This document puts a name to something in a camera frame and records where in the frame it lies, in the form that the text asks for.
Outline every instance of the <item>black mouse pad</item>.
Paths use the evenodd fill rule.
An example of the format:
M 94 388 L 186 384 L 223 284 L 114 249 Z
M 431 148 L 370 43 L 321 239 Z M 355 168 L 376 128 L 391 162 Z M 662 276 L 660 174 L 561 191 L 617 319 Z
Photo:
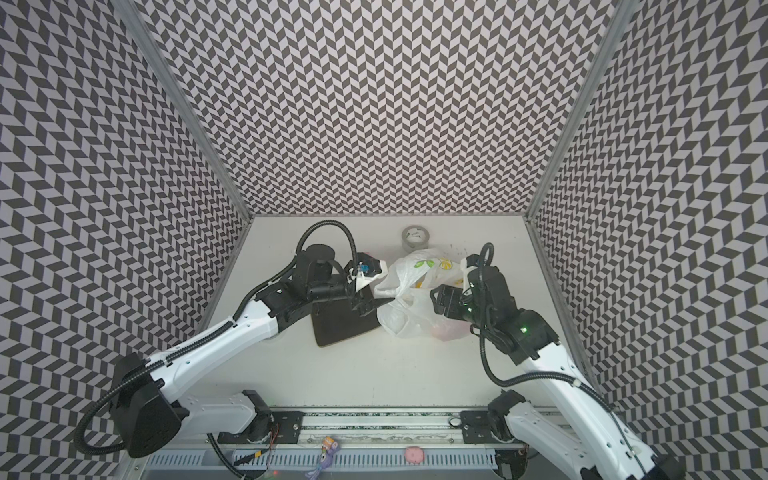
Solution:
M 363 298 L 373 298 L 370 286 L 361 290 Z M 312 328 L 317 346 L 328 346 L 370 332 L 379 325 L 376 312 L 360 316 L 352 311 L 349 300 L 315 303 L 312 306 Z

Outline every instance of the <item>white table surface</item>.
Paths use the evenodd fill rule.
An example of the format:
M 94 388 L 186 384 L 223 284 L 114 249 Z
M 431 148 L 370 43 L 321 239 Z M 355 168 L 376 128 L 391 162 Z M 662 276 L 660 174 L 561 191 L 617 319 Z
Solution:
M 259 217 L 253 222 L 243 249 L 217 305 L 212 324 L 237 308 L 253 286 L 287 265 L 307 227 L 320 217 Z M 522 217 L 340 217 L 353 233 L 358 251 L 393 262 L 406 252 L 400 233 L 408 225 L 423 225 L 430 247 L 452 260 L 479 253 L 493 242 L 493 264 L 505 275 L 521 308 L 538 311 L 565 344 L 560 321 L 536 260 Z M 343 265 L 349 260 L 344 234 L 322 227 L 306 245 L 325 243 Z M 496 376 L 522 373 L 512 361 L 487 344 Z M 499 393 L 485 375 L 478 339 L 468 336 L 451 342 L 425 337 L 398 339 L 378 328 L 352 339 L 319 348 L 311 319 L 306 317 L 277 337 L 255 344 L 218 367 L 190 393 L 220 395 L 255 389 L 271 406 L 485 406 Z M 536 384 L 515 390 L 534 405 L 553 403 Z

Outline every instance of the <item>pink toy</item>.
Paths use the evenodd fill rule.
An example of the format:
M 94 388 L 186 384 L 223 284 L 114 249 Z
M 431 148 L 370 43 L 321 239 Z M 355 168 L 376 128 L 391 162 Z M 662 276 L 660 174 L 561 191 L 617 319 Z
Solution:
M 406 449 L 406 462 L 414 465 L 424 462 L 424 450 L 419 447 L 408 447 Z

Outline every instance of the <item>black cable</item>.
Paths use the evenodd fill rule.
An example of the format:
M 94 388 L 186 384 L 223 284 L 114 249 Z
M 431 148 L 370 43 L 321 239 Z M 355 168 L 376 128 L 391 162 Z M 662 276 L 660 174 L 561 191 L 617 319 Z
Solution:
M 306 232 L 304 232 L 304 235 L 301 236 L 299 243 L 296 245 L 296 255 L 301 253 L 301 250 L 304 250 L 304 242 L 306 242 L 306 239 L 310 237 L 312 232 L 326 225 L 333 225 L 334 227 L 338 227 L 346 235 L 346 239 L 349 241 L 349 249 L 352 251 L 352 277 L 354 278 L 357 275 L 358 267 L 357 247 L 355 247 L 355 239 L 352 238 L 352 232 L 349 231 L 349 228 L 347 228 L 344 223 L 341 223 L 338 220 L 321 220 L 312 225 L 310 228 L 306 229 Z
M 85 431 L 88 429 L 88 426 L 91 424 L 91 421 L 93 421 L 93 418 L 96 416 L 99 410 L 103 409 L 109 401 L 115 397 L 117 394 L 122 392 L 124 389 L 132 386 L 139 380 L 143 379 L 145 376 L 149 375 L 154 370 L 159 369 L 163 365 L 166 364 L 166 362 L 170 363 L 174 361 L 174 359 L 177 359 L 178 357 L 182 356 L 183 354 L 190 352 L 191 350 L 196 349 L 198 346 L 204 345 L 205 343 L 210 342 L 211 340 L 215 339 L 222 333 L 226 332 L 229 328 L 231 328 L 233 325 L 232 322 L 225 322 L 221 327 L 214 330 L 209 335 L 206 335 L 205 337 L 199 339 L 198 341 L 191 343 L 188 346 L 185 346 L 182 349 L 175 350 L 173 353 L 169 354 L 165 360 L 158 360 L 154 363 L 151 363 L 148 366 L 145 366 L 143 369 L 139 370 L 136 373 L 132 373 L 127 378 L 123 379 L 122 382 L 113 389 L 111 389 L 109 392 L 107 392 L 104 396 L 102 396 L 99 400 L 94 402 L 88 410 L 85 411 L 85 414 L 83 415 L 83 418 L 80 419 L 80 422 L 78 422 L 78 425 L 74 428 L 74 436 L 72 439 L 72 443 L 74 444 L 74 447 L 78 450 L 80 453 L 84 453 L 86 455 L 108 455 L 110 453 L 119 452 L 120 450 L 125 448 L 125 443 L 120 442 L 116 443 L 114 445 L 108 445 L 105 447 L 97 447 L 95 445 L 90 445 L 85 440 Z
M 295 265 L 296 265 L 296 257 L 294 257 L 293 260 L 291 260 L 290 263 L 288 263 L 288 265 L 286 265 L 286 267 L 283 268 L 280 272 L 272 275 L 272 277 L 269 280 L 256 285 L 254 288 L 251 289 L 250 292 L 246 293 L 246 295 L 240 301 L 240 305 L 237 306 L 237 310 L 235 310 L 235 314 L 232 315 L 232 318 L 235 320 L 235 322 L 240 318 L 240 315 L 243 315 L 243 311 L 245 310 L 245 307 L 248 306 L 248 302 L 250 302 L 250 299 L 252 299 L 254 295 L 259 293 L 261 290 L 264 290 L 270 283 L 274 282 L 275 280 L 278 280 L 280 277 L 285 275 L 288 272 L 288 270 L 292 269 Z
M 235 475 L 236 477 L 240 478 L 240 480 L 257 480 L 261 475 L 258 475 L 256 477 L 249 477 L 248 475 L 242 473 L 240 470 L 235 468 L 234 465 L 232 465 L 232 462 L 225 456 L 224 452 L 221 451 L 221 447 L 216 442 L 216 439 L 214 438 L 213 433 L 208 434 L 208 442 L 210 442 L 210 446 L 214 447 L 214 452 L 216 452 L 216 457 L 219 458 L 221 463 L 224 464 L 225 467 L 227 467 L 227 470 L 229 470 L 232 475 Z
M 325 225 L 335 225 L 336 227 L 340 228 L 344 234 L 347 237 L 347 240 L 349 241 L 349 248 L 352 251 L 352 260 L 353 260 L 353 271 L 352 275 L 355 276 L 357 273 L 357 249 L 355 247 L 355 240 L 352 237 L 352 233 L 349 231 L 349 229 L 344 225 L 343 223 L 337 221 L 337 220 L 322 220 L 320 222 L 315 223 L 312 225 L 309 229 L 307 229 L 306 232 L 304 232 L 304 235 L 301 236 L 301 239 L 299 240 L 298 245 L 296 246 L 296 253 L 300 253 L 301 250 L 304 248 L 304 242 L 306 242 L 306 239 L 310 236 L 310 234 L 317 230 L 320 227 L 324 227 Z M 139 380 L 143 379 L 145 376 L 149 375 L 154 370 L 159 369 L 163 365 L 167 365 L 171 362 L 173 362 L 175 359 L 186 355 L 187 353 L 191 352 L 192 350 L 195 350 L 196 348 L 205 345 L 206 343 L 210 342 L 211 340 L 215 339 L 222 333 L 226 332 L 229 328 L 234 326 L 234 324 L 237 322 L 237 320 L 240 318 L 240 316 L 243 314 L 243 311 L 245 310 L 246 306 L 248 305 L 248 302 L 256 296 L 261 290 L 266 288 L 270 283 L 272 283 L 275 280 L 278 280 L 283 275 L 285 275 L 290 269 L 292 269 L 296 265 L 296 257 L 291 260 L 291 262 L 283 268 L 280 272 L 269 278 L 266 282 L 262 282 L 259 285 L 255 286 L 253 289 L 251 289 L 250 292 L 246 294 L 245 297 L 240 301 L 240 305 L 237 307 L 237 310 L 235 310 L 235 314 L 233 315 L 234 322 L 225 322 L 214 330 L 211 334 L 206 335 L 205 337 L 196 340 L 195 342 L 192 342 L 191 344 L 185 346 L 184 348 L 181 348 L 179 350 L 174 350 L 172 353 L 169 353 L 164 360 L 158 360 L 155 363 L 152 363 L 149 366 L 145 366 L 143 369 L 137 371 L 136 373 L 131 374 L 127 378 L 123 379 L 122 382 L 113 389 L 109 390 L 106 395 L 102 396 L 99 400 L 94 402 L 88 410 L 86 410 L 85 414 L 83 415 L 83 418 L 80 419 L 80 422 L 78 422 L 77 426 L 74 428 L 74 437 L 72 439 L 72 442 L 74 443 L 74 447 L 78 450 L 80 453 L 84 453 L 86 455 L 108 455 L 111 453 L 119 452 L 120 450 L 125 448 L 124 442 L 119 442 L 114 445 L 108 445 L 105 447 L 97 447 L 95 445 L 89 445 L 88 442 L 85 440 L 85 432 L 88 429 L 88 426 L 93 421 L 93 418 L 96 416 L 96 414 L 99 412 L 99 410 L 103 409 L 110 400 L 115 397 L 117 394 L 122 392 L 124 389 L 128 388 L 129 386 L 132 386 Z M 213 441 L 211 435 L 208 435 L 208 438 L 211 439 L 211 443 L 213 443 L 214 449 L 218 449 L 218 445 L 215 444 Z
M 488 376 L 488 378 L 491 379 L 493 383 L 505 388 L 517 385 L 519 383 L 528 382 L 530 380 L 543 380 L 543 379 L 560 380 L 562 382 L 570 383 L 572 386 L 579 388 L 582 392 L 586 393 L 595 402 L 597 402 L 598 405 L 602 407 L 603 410 L 605 410 L 608 416 L 611 417 L 611 420 L 614 421 L 616 428 L 621 434 L 621 438 L 624 440 L 624 444 L 627 446 L 627 448 L 629 448 L 632 451 L 635 461 L 637 461 L 637 464 L 640 466 L 640 470 L 643 472 L 643 476 L 644 477 L 647 476 L 648 473 L 645 471 L 645 467 L 643 466 L 643 463 L 634 453 L 632 446 L 629 444 L 629 440 L 627 440 L 627 436 L 624 434 L 624 430 L 621 428 L 621 425 L 619 425 L 619 422 L 616 418 L 616 414 L 614 413 L 613 409 L 611 408 L 610 405 L 608 405 L 605 399 L 599 393 L 595 392 L 587 383 L 582 382 L 581 380 L 578 380 L 573 376 L 566 375 L 560 372 L 529 372 L 529 373 L 524 373 L 523 375 L 519 375 L 507 380 L 502 380 L 493 374 L 493 372 L 491 371 L 491 366 L 488 364 L 488 357 L 485 355 L 485 337 L 487 335 L 490 335 L 492 337 L 492 340 L 495 340 L 494 343 L 501 343 L 504 346 L 506 346 L 507 349 L 509 348 L 508 342 L 504 341 L 505 336 L 496 335 L 495 329 L 493 329 L 493 327 L 488 325 L 488 313 L 490 312 L 492 306 L 491 305 L 488 305 L 487 307 L 485 306 L 485 278 L 484 278 L 485 271 L 484 270 L 487 265 L 491 264 L 491 261 L 493 260 L 493 253 L 494 253 L 493 243 L 489 242 L 483 245 L 482 250 L 480 250 L 480 263 L 478 265 L 478 283 L 479 283 L 478 290 L 480 292 L 479 300 L 480 300 L 480 316 L 481 316 L 480 327 L 479 327 L 480 329 L 480 335 L 479 335 L 480 361 L 482 362 L 482 368 L 485 370 L 485 374 Z

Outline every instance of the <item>metal frame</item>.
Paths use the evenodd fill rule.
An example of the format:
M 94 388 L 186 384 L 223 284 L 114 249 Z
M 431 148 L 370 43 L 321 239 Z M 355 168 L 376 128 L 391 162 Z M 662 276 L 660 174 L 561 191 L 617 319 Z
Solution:
M 163 86 L 168 100 L 176 107 L 179 117 L 186 125 L 197 146 L 203 152 L 203 158 L 207 160 L 210 169 L 214 171 L 214 176 L 219 180 L 221 187 L 227 193 L 235 210 L 243 218 L 250 220 L 253 217 L 250 209 L 246 205 L 245 200 L 243 200 L 242 195 L 240 195 L 237 186 L 232 181 L 227 168 L 219 158 L 219 154 L 216 152 L 210 138 L 208 138 L 202 125 L 200 125 L 200 120 L 192 110 L 187 96 L 182 92 L 181 86 L 179 86 L 176 78 L 171 74 L 168 63 L 160 53 L 157 42 L 155 42 L 152 34 L 149 32 L 147 24 L 144 23 L 134 0 L 111 0 L 111 3 L 118 17 L 125 24 L 125 29 L 131 34 L 136 45 L 138 45 L 144 60 L 147 61 L 147 64 Z
M 592 104 L 594 93 L 598 90 L 598 87 L 605 76 L 605 71 L 611 63 L 611 59 L 614 57 L 616 47 L 619 45 L 621 37 L 624 36 L 624 32 L 627 30 L 632 15 L 637 11 L 639 5 L 640 0 L 618 0 L 616 11 L 608 21 L 608 27 L 605 31 L 603 41 L 600 43 L 600 47 L 594 56 L 592 65 L 587 71 L 584 84 L 579 88 L 571 113 L 568 114 L 568 118 L 565 119 L 565 126 L 558 138 L 557 144 L 554 146 L 552 156 L 549 157 L 549 162 L 547 162 L 547 166 L 544 168 L 544 173 L 541 175 L 541 180 L 538 182 L 536 191 L 531 199 L 531 204 L 525 211 L 526 218 L 535 218 L 536 213 L 538 213 L 539 208 L 541 208 L 541 204 L 544 203 L 549 188 L 557 177 L 560 167 L 563 164 L 563 160 L 565 159 L 565 155 L 571 147 L 571 142 L 581 125 L 581 121 L 584 120 L 584 116 Z
M 203 318 L 201 318 L 200 322 L 197 324 L 195 333 L 202 332 L 203 330 L 207 329 L 208 326 L 210 325 L 210 321 L 213 319 L 214 313 L 216 312 L 216 307 L 219 305 L 221 296 L 224 293 L 224 287 L 227 285 L 227 282 L 230 279 L 230 275 L 232 275 L 232 270 L 234 270 L 235 263 L 237 263 L 237 259 L 238 257 L 240 257 L 240 251 L 242 251 L 243 245 L 245 245 L 246 238 L 248 237 L 248 232 L 250 232 L 250 228 L 252 225 L 253 225 L 253 218 L 251 218 L 249 221 L 246 222 L 245 225 L 243 225 L 243 229 L 240 231 L 240 235 L 237 238 L 235 247 L 232 249 L 230 258 L 229 260 L 227 260 L 227 266 L 224 267 L 224 271 L 221 273 L 219 282 L 217 283 L 216 288 L 214 288 L 214 294 L 210 297 L 210 300 L 208 301 L 208 305 L 205 307 L 205 313 L 203 313 Z
M 565 301 L 565 294 L 558 282 L 558 276 L 554 272 L 552 264 L 549 262 L 544 244 L 541 242 L 541 238 L 538 235 L 536 226 L 530 221 L 525 221 L 525 228 L 528 230 L 528 236 L 531 238 L 533 244 L 533 250 L 536 252 L 536 258 L 538 264 L 541 267 L 541 272 L 544 274 L 544 280 L 549 288 L 549 295 L 552 297 L 554 303 L 554 309 L 558 313 L 560 324 L 563 327 L 563 334 L 565 335 L 565 342 L 568 344 L 568 348 L 571 351 L 579 371 L 587 377 L 589 383 L 598 391 L 601 391 L 600 383 L 597 376 L 592 371 L 591 364 L 589 363 L 589 356 L 587 355 L 587 349 L 584 347 L 584 342 L 581 341 L 581 336 L 576 330 L 576 320 L 571 314 L 571 309 L 568 307 L 568 302 Z

